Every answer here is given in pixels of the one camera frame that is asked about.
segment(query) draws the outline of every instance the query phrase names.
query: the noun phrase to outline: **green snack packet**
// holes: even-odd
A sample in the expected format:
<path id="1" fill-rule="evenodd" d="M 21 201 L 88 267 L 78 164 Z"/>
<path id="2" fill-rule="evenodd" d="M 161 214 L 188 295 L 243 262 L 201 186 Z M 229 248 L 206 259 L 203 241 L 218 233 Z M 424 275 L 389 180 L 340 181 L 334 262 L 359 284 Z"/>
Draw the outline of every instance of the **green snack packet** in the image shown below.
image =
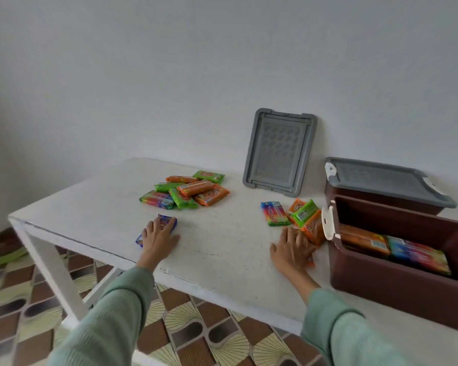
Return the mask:
<path id="1" fill-rule="evenodd" d="M 303 205 L 298 211 L 293 212 L 290 216 L 293 218 L 298 227 L 302 228 L 305 225 L 305 222 L 308 221 L 310 217 L 314 215 L 315 212 L 319 210 L 319 207 L 316 203 L 310 199 L 307 203 Z"/>
<path id="2" fill-rule="evenodd" d="M 177 189 L 170 189 L 169 194 L 173 198 L 173 201 L 176 203 L 177 207 L 180 209 L 198 207 L 198 203 L 193 200 L 191 196 L 185 196 Z"/>
<path id="3" fill-rule="evenodd" d="M 160 182 L 154 185 L 154 190 L 160 193 L 169 193 L 170 189 L 176 189 L 180 185 L 183 185 L 183 182 Z"/>
<path id="4" fill-rule="evenodd" d="M 208 172 L 208 171 L 198 171 L 194 177 L 198 179 L 207 179 L 209 181 L 215 182 L 216 184 L 219 184 L 222 179 L 224 178 L 225 175 L 222 173 L 214 173 L 214 172 Z"/>

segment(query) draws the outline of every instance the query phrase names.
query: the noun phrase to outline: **left hand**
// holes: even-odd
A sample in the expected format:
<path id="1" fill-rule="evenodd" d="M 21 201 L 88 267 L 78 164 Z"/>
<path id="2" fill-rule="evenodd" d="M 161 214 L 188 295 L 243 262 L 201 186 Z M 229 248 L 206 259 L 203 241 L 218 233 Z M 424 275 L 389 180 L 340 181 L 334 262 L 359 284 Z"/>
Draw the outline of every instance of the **left hand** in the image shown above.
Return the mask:
<path id="1" fill-rule="evenodd" d="M 170 235 L 171 228 L 175 224 L 172 218 L 164 229 L 160 227 L 160 218 L 149 221 L 142 231 L 142 254 L 136 264 L 137 267 L 145 268 L 154 272 L 156 266 L 168 257 L 180 240 L 180 235 Z"/>

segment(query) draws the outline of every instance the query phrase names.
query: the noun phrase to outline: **white table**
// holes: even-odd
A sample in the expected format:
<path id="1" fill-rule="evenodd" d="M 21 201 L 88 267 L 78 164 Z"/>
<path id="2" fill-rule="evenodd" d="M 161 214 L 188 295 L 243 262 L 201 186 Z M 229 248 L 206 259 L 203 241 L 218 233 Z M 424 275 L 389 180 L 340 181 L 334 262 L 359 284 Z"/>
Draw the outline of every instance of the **white table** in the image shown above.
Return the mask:
<path id="1" fill-rule="evenodd" d="M 9 217 L 55 295 L 66 310 L 65 323 L 75 326 L 121 270 L 134 266 L 140 255 L 135 239 L 158 213 L 178 218 L 182 239 L 159 265 L 158 283 L 195 295 L 243 315 L 298 334 L 305 306 L 297 292 L 273 268 L 269 244 L 280 229 L 268 227 L 260 202 L 280 201 L 288 209 L 293 199 L 242 184 L 242 175 L 226 174 L 223 186 L 231 195 L 209 208 L 171 210 L 151 207 L 139 197 L 170 175 L 192 175 L 198 169 L 152 159 L 131 159 L 107 169 Z M 325 203 L 321 195 L 301 195 Z M 82 300 L 53 244 L 113 265 L 112 270 Z M 330 288 L 327 245 L 315 254 L 312 275 Z M 458 331 L 431 321 L 340 293 L 361 310 L 373 327 L 426 364 L 458 364 Z"/>

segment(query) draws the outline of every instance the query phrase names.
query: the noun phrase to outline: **plastic storage box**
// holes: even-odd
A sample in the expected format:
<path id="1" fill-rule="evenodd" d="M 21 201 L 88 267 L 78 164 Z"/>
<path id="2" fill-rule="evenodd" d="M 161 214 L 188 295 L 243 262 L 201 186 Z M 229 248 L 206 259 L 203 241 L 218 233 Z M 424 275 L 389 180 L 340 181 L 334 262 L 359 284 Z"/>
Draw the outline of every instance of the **plastic storage box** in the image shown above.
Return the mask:
<path id="1" fill-rule="evenodd" d="M 458 221 L 335 196 L 322 210 L 322 222 L 331 240 L 329 263 L 335 289 L 458 330 Z M 340 223 L 440 249 L 454 279 L 350 251 L 342 245 Z"/>
<path id="2" fill-rule="evenodd" d="M 345 158 L 326 158 L 326 198 L 344 195 L 438 215 L 456 202 L 414 168 Z"/>

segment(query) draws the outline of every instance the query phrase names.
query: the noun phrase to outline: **table leg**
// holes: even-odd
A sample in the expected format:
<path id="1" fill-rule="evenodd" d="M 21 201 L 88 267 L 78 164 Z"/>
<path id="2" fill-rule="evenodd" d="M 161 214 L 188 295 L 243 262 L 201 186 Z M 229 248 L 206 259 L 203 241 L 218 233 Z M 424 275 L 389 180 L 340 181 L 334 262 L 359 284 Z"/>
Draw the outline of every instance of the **table leg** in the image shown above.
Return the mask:
<path id="1" fill-rule="evenodd" d="M 31 239 L 22 222 L 13 218 L 9 221 L 68 316 L 76 322 L 82 320 L 88 307 L 79 296 L 55 246 L 40 239 Z"/>

